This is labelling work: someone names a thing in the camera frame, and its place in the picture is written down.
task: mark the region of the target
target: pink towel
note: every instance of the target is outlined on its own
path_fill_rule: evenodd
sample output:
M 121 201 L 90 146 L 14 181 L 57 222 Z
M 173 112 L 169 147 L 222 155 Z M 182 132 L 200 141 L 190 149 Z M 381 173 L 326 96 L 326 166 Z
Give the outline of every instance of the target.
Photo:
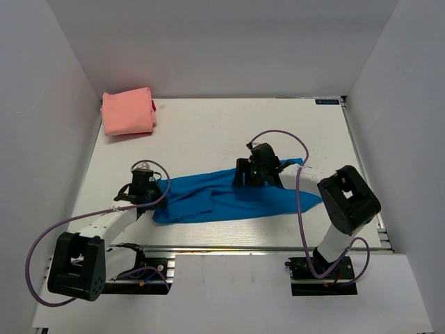
M 148 87 L 113 95 L 104 93 L 100 110 L 105 136 L 151 133 L 156 124 L 152 94 Z

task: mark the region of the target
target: label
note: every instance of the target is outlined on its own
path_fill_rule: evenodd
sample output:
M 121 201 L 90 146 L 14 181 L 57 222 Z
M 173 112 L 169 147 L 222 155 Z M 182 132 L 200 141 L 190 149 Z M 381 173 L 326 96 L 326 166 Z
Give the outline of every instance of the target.
M 315 104 L 340 104 L 340 101 L 337 99 L 315 99 Z

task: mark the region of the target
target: white tabletop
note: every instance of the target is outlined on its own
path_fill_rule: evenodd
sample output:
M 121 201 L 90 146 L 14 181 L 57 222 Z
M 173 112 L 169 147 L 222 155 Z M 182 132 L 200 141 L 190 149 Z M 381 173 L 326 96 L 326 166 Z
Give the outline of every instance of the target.
M 100 129 L 74 215 L 109 207 L 118 190 L 131 181 L 133 162 L 151 159 L 171 177 L 234 168 L 248 157 L 245 144 L 259 132 L 283 129 L 299 136 L 310 151 L 309 166 L 334 171 L 349 164 L 358 169 L 341 107 L 316 105 L 312 99 L 187 99 L 155 100 L 158 126 L 151 136 L 107 138 Z M 303 157 L 304 150 L 283 134 L 267 134 L 280 159 Z M 77 231 L 95 218 L 70 224 Z M 304 213 L 309 246 L 317 246 L 330 220 L 323 205 Z M 359 234 L 380 247 L 376 224 Z M 151 246 L 301 247 L 295 214 L 208 223 L 159 225 L 146 214 L 116 240 Z

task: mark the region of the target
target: blue cloth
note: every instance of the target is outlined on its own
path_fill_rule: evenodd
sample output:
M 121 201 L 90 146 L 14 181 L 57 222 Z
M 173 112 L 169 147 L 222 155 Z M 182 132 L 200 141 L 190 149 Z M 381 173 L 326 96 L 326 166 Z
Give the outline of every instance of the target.
M 290 159 L 297 164 L 302 159 Z M 261 188 L 232 187 L 235 168 L 214 173 L 191 175 L 172 179 L 166 207 L 154 212 L 157 223 L 201 223 L 230 221 L 288 214 L 297 211 L 295 190 L 274 186 Z M 162 192 L 167 180 L 161 180 Z M 302 211 L 306 212 L 321 202 L 310 193 L 301 193 Z

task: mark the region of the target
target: white enclosure wall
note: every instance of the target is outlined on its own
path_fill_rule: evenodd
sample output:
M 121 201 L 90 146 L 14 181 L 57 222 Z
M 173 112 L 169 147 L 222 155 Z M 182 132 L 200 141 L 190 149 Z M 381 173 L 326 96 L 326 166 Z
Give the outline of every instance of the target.
M 0 1 L 2 333 L 28 333 L 35 301 L 24 262 L 33 240 L 70 215 L 95 137 L 99 99 L 44 0 Z M 40 290 L 56 234 L 32 270 Z
M 345 95 L 397 0 L 48 0 L 96 93 Z
M 401 1 L 348 98 L 389 238 L 406 253 L 437 333 L 445 333 L 444 32 L 443 1 Z

